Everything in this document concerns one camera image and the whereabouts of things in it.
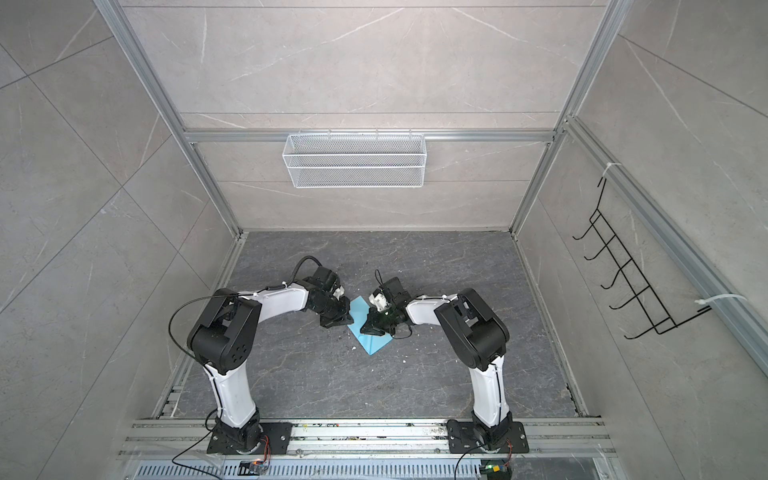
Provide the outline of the light blue paper sheet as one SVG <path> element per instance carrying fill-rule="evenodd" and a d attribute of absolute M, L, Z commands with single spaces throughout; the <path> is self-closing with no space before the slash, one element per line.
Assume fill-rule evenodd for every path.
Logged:
<path fill-rule="evenodd" d="M 369 355 L 373 355 L 390 343 L 392 341 L 392 336 L 389 334 L 383 336 L 366 335 L 361 332 L 361 328 L 367 320 L 369 308 L 370 306 L 362 296 L 358 296 L 351 301 L 350 315 L 353 319 L 353 323 L 349 325 L 349 329 L 358 340 L 363 350 Z"/>

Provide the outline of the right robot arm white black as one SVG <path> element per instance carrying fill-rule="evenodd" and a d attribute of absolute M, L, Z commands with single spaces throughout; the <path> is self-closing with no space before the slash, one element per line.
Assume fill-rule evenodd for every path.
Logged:
<path fill-rule="evenodd" d="M 472 421 L 484 444 L 499 440 L 513 422 L 503 380 L 509 331 L 472 288 L 457 294 L 410 296 L 380 287 L 369 296 L 360 333 L 394 335 L 400 325 L 442 328 L 458 359 L 468 368 L 473 389 Z"/>

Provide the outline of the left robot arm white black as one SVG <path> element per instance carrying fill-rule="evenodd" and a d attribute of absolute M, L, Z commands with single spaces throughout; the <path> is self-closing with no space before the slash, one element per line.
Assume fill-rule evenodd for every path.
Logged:
<path fill-rule="evenodd" d="M 259 414 L 248 386 L 246 363 L 261 323 L 292 312 L 315 313 L 325 328 L 353 323 L 344 288 L 298 282 L 256 292 L 220 289 L 203 308 L 187 340 L 206 371 L 216 398 L 217 420 L 230 435 L 258 428 Z"/>

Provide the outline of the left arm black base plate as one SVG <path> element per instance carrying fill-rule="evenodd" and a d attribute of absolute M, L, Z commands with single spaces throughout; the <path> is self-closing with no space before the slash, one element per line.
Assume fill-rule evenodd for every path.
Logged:
<path fill-rule="evenodd" d="M 208 443 L 208 454 L 272 455 L 287 453 L 293 424 L 289 422 L 249 422 L 234 428 L 217 420 Z"/>

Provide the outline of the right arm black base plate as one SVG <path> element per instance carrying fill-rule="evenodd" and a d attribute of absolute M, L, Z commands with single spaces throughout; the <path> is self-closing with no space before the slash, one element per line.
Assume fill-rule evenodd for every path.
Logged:
<path fill-rule="evenodd" d="M 521 422 L 503 420 L 495 427 L 486 427 L 480 421 L 450 419 L 445 423 L 449 451 L 453 454 L 467 452 L 530 452 L 527 434 Z"/>

